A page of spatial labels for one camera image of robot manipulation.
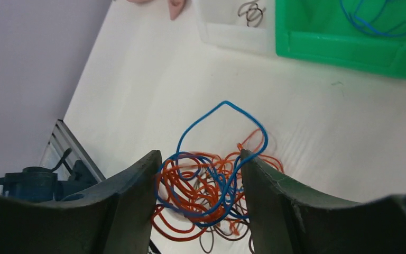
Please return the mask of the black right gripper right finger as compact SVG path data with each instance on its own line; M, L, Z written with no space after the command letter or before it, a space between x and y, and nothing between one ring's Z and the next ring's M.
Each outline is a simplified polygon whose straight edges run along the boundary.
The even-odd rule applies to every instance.
M315 190L242 150L256 253L406 253L406 194L358 203Z

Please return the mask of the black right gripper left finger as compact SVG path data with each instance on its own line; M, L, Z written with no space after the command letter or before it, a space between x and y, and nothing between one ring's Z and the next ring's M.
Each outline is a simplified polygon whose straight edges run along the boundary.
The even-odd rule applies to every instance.
M0 253L147 253L161 153L61 201L0 196Z

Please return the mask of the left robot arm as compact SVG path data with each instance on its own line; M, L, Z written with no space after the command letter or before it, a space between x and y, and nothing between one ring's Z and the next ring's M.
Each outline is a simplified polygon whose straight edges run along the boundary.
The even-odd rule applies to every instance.
M6 173L0 177L2 195L32 203L60 201L65 197L94 186L98 181L82 160L70 167L66 159L72 153L68 148L55 167L26 167L20 173Z

